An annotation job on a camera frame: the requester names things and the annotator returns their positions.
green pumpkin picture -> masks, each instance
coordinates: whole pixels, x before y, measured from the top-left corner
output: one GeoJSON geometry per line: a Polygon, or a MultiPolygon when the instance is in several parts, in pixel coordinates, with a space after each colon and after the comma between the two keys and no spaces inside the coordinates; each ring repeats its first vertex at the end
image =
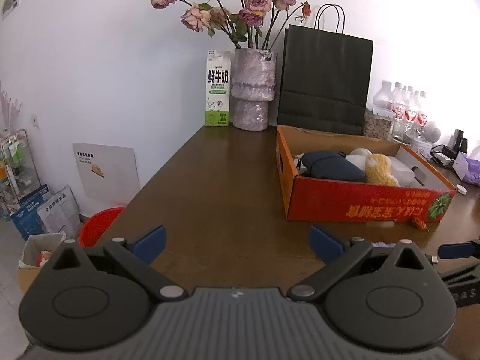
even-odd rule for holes
{"type": "Polygon", "coordinates": [[[434,220],[442,215],[447,210],[450,200],[451,197],[449,193],[444,193],[436,198],[428,209],[427,218],[434,220]]]}

metal screw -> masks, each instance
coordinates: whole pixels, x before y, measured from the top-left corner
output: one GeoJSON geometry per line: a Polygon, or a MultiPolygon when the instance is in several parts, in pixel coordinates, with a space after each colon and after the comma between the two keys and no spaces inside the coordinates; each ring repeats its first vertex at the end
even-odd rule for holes
{"type": "Polygon", "coordinates": [[[315,289],[312,286],[300,285],[292,287],[291,293],[300,298],[308,298],[315,295],[315,289]]]}
{"type": "Polygon", "coordinates": [[[160,295],[165,298],[178,298],[183,295],[183,288],[180,286],[165,286],[160,290],[160,295]]]}

red bucket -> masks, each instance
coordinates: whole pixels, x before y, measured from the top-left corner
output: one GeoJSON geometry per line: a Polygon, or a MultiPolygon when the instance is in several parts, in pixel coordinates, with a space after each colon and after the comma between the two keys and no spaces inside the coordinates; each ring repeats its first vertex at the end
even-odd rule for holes
{"type": "Polygon", "coordinates": [[[110,208],[105,211],[97,212],[88,221],[85,222],[80,234],[78,235],[78,242],[84,248],[95,246],[98,239],[110,227],[112,222],[124,207],[110,208]]]}

tile floor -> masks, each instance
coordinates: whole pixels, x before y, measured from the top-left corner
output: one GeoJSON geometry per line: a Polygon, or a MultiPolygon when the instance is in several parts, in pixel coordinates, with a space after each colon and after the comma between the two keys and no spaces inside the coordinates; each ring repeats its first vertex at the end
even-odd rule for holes
{"type": "Polygon", "coordinates": [[[18,320],[22,293],[17,268],[23,244],[15,225],[0,219],[0,360],[16,359],[28,345],[18,320]]]}

brown wooden table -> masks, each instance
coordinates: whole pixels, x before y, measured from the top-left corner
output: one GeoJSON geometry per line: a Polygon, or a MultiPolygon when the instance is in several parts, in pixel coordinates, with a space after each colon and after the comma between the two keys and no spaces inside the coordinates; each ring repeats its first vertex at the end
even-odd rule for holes
{"type": "MultiPolygon", "coordinates": [[[[453,182],[457,176],[445,171],[453,182]]],[[[444,243],[480,236],[480,188],[466,185],[440,225],[422,232],[358,223],[324,223],[348,239],[412,239],[428,254],[444,243]]],[[[173,281],[194,287],[290,286],[322,267],[309,248],[310,223],[285,219],[275,164],[275,129],[247,132],[203,127],[148,182],[104,234],[133,238],[150,227],[167,228],[166,250],[153,263],[173,281]]],[[[447,271],[468,259],[440,261],[447,271]]],[[[446,347],[459,359],[480,358],[480,306],[458,310],[446,347]]]]}

